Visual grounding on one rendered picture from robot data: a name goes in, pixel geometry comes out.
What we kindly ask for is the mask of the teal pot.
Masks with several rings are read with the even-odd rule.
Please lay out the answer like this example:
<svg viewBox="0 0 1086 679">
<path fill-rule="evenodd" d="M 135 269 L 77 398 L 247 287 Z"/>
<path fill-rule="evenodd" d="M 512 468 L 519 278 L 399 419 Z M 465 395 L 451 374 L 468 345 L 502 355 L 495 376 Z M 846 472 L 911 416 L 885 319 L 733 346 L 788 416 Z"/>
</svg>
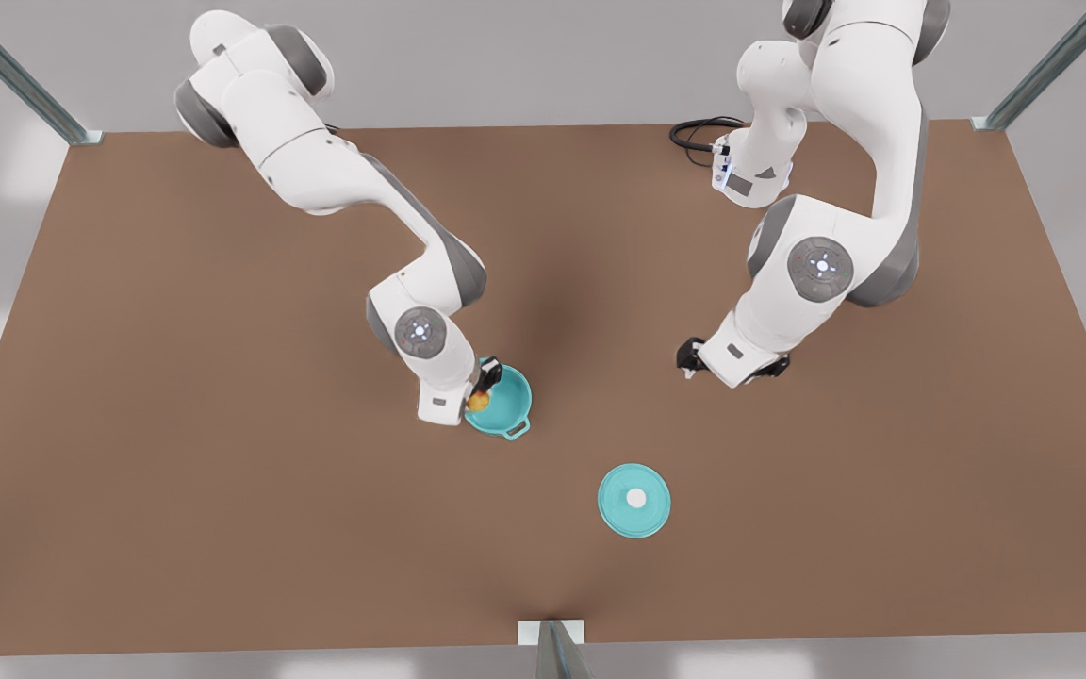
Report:
<svg viewBox="0 0 1086 679">
<path fill-rule="evenodd" d="M 487 408 L 467 408 L 464 417 L 480 433 L 516 441 L 531 428 L 531 405 L 532 391 L 525 374 L 503 364 L 500 382 L 488 392 Z"/>
</svg>

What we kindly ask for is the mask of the teal pot lid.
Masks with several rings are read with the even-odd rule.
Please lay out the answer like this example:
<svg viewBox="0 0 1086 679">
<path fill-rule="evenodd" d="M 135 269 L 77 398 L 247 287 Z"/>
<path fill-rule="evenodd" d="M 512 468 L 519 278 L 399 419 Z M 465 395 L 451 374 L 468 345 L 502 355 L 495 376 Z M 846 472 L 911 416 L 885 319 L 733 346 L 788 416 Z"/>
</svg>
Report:
<svg viewBox="0 0 1086 679">
<path fill-rule="evenodd" d="M 598 489 L 601 519 L 613 533 L 649 538 L 667 524 L 671 494 L 658 471 L 646 465 L 617 465 L 602 478 Z"/>
</svg>

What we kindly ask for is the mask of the silver frame post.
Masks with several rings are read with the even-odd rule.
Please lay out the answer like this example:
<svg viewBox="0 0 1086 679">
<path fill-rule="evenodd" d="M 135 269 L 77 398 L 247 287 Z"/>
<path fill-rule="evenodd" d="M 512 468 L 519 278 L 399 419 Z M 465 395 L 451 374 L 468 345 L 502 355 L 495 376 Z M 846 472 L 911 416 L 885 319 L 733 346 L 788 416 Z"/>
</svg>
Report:
<svg viewBox="0 0 1086 679">
<path fill-rule="evenodd" d="M 971 128 L 984 130 L 1007 130 L 1031 104 L 1057 80 L 1064 70 L 1086 51 L 1086 12 L 1061 35 L 1046 55 L 1041 56 L 1030 73 L 1016 83 L 1008 95 L 996 104 L 986 116 L 971 117 Z"/>
<path fill-rule="evenodd" d="M 535 679 L 595 679 L 581 645 L 584 620 L 518 621 L 518 645 L 535 646 Z"/>
<path fill-rule="evenodd" d="M 36 81 L 31 74 L 23 68 L 7 48 L 0 43 L 0 81 L 9 90 L 18 96 L 26 106 L 39 116 L 49 128 L 70 146 L 99 144 L 104 140 L 103 130 L 90 130 L 76 120 L 65 106 L 58 103 L 55 96 Z"/>
</svg>

